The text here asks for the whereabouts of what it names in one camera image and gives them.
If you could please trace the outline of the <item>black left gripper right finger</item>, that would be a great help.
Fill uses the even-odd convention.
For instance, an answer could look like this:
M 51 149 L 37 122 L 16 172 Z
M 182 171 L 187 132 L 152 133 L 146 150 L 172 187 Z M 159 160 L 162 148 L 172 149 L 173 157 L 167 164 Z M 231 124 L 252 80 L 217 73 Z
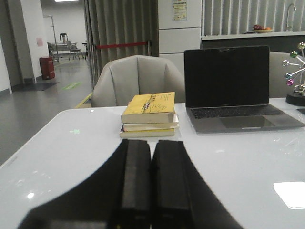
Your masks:
M 154 229 L 240 229 L 192 163 L 182 141 L 160 140 L 152 160 Z

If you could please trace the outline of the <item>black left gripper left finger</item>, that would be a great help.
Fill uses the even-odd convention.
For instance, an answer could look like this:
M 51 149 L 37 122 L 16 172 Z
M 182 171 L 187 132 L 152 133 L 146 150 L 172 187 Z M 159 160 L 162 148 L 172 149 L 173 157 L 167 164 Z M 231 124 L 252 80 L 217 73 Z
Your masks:
M 121 141 L 83 182 L 33 208 L 20 229 L 148 229 L 151 152 L 147 141 Z

